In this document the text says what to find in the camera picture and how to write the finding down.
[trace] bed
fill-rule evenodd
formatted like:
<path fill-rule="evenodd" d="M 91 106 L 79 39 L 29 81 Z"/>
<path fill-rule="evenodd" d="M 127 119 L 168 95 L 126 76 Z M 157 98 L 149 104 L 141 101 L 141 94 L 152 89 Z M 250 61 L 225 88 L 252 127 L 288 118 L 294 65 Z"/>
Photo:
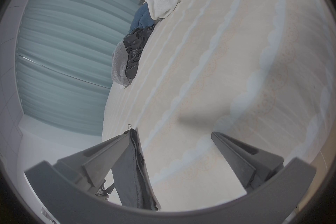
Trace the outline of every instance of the bed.
<path fill-rule="evenodd" d="M 138 131 L 161 211 L 245 195 L 211 133 L 311 163 L 336 115 L 335 34 L 324 0 L 182 0 L 112 85 L 103 141 Z"/>

